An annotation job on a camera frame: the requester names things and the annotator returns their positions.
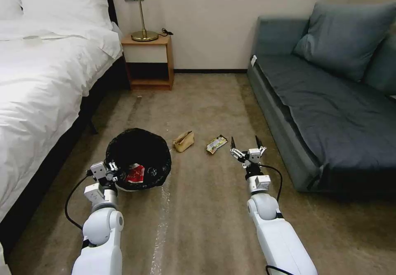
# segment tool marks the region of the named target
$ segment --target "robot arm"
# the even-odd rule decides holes
[[[241,152],[231,139],[231,155],[242,162],[246,169],[246,181],[251,194],[247,211],[253,219],[261,249],[269,266],[283,271],[271,270],[272,275],[317,275],[316,268],[293,227],[282,216],[278,202],[267,191],[271,179],[263,175],[258,165],[265,151],[256,136],[257,148]]]
[[[92,203],[92,213],[84,223],[81,254],[72,275],[121,275],[123,257],[120,249],[124,218],[117,211],[115,165],[107,169],[103,162],[91,166],[97,183],[87,186],[84,195]]]

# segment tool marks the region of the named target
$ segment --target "white label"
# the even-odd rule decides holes
[[[256,61],[257,61],[257,56],[254,54],[252,57],[252,60],[250,61],[250,63],[252,64],[252,67],[255,66]]]

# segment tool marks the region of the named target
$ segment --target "carpet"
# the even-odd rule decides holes
[[[184,153],[171,151],[163,187],[119,192],[123,274],[265,274],[245,208],[244,170],[229,144],[214,155],[205,151],[219,134],[233,136],[240,149],[254,147],[255,135],[267,147],[262,163],[284,175],[280,209],[319,274],[394,274],[394,200],[296,192],[245,74],[177,74],[170,92],[112,92],[93,122],[99,134],[83,134],[11,253],[14,275],[70,274],[81,234],[64,216],[66,197],[85,170],[104,159],[110,140],[131,127],[161,135],[169,148],[172,139],[193,130],[195,143]],[[276,196],[279,179],[268,172]],[[90,214],[83,189],[91,183],[84,181],[70,202],[70,215],[80,224]]]

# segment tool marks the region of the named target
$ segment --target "wooden nightstand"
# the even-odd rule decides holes
[[[173,52],[169,35],[150,42],[134,41],[128,35],[121,44],[131,89],[172,89]]]

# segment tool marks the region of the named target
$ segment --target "sofa cushion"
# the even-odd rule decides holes
[[[396,95],[396,35],[380,44],[363,82],[386,95]]]
[[[360,81],[395,17],[396,3],[316,3],[308,33],[298,42],[294,52],[340,76]]]
[[[396,102],[297,56],[258,56],[280,109],[318,160],[322,188],[396,175]]]

